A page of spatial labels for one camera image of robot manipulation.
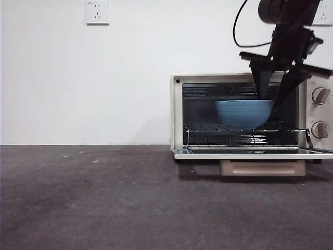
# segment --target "oven control knob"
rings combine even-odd
[[[318,87],[312,92],[312,100],[314,101],[314,103],[322,105],[327,101],[330,93],[330,89]]]
[[[328,138],[329,127],[327,123],[323,121],[316,122],[312,125],[311,132],[314,137],[318,139]]]

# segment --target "blue bowl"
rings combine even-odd
[[[255,129],[270,117],[272,100],[238,100],[215,102],[217,114],[226,126],[234,129]]]

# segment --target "oven rack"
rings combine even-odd
[[[237,130],[232,129],[225,126],[221,122],[189,122],[188,126],[184,128],[184,130],[191,135],[199,136],[207,135],[207,134],[254,134],[254,133],[269,133],[269,132],[304,132],[306,133],[306,129],[294,128],[287,124],[284,124],[280,120],[273,120],[269,122],[265,122],[264,125],[260,126],[257,129],[253,130]]]

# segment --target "wall outlet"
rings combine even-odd
[[[109,24],[109,2],[86,2],[86,22],[87,24]]]
[[[313,26],[332,26],[333,25],[333,0],[322,0],[319,3]]]

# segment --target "gray floor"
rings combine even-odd
[[[333,161],[221,178],[167,146],[2,147],[2,249],[333,249]]]

